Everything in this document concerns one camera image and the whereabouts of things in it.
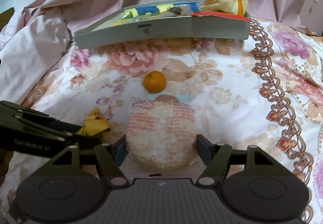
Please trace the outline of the person's left hand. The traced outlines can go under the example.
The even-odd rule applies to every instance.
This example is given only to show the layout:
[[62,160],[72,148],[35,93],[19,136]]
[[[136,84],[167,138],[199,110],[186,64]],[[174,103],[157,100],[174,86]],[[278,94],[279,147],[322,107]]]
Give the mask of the person's left hand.
[[5,181],[5,176],[8,173],[9,163],[11,162],[13,155],[14,155],[13,151],[6,151],[6,150],[0,151],[0,187],[3,185],[3,182]]

